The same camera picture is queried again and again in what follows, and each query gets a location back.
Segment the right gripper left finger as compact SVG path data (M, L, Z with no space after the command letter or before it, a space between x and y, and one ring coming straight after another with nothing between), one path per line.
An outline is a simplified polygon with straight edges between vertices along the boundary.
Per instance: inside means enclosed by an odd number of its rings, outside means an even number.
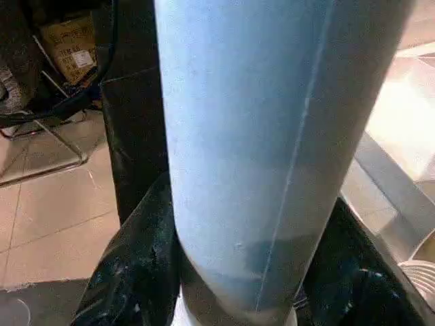
M170 325L179 289L179 241L163 173L107 245L72 323Z

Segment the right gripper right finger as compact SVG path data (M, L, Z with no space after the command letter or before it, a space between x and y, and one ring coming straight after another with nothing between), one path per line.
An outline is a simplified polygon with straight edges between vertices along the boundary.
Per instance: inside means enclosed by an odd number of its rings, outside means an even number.
M427 323L425 300L341 198L302 288L314 325Z

